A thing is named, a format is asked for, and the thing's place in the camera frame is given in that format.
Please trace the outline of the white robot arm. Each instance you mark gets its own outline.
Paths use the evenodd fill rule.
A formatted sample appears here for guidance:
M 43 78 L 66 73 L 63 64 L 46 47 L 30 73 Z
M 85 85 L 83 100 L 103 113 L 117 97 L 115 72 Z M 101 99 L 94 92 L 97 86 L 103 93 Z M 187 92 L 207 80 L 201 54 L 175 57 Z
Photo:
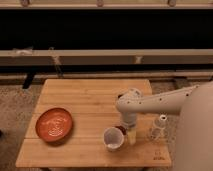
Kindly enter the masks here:
M 149 96 L 133 88 L 116 109 L 125 126 L 137 113 L 178 115 L 172 171 L 213 171 L 213 81 Z

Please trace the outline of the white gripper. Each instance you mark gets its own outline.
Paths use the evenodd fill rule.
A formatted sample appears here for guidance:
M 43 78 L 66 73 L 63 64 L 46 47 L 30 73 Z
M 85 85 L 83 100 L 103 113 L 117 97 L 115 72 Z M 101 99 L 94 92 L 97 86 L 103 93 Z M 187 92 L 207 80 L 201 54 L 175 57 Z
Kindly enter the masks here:
M 125 129 L 129 129 L 127 131 L 128 140 L 131 145 L 136 143 L 136 128 L 134 127 L 137 122 L 137 114 L 136 113 L 123 113 L 121 115 L 121 125 Z

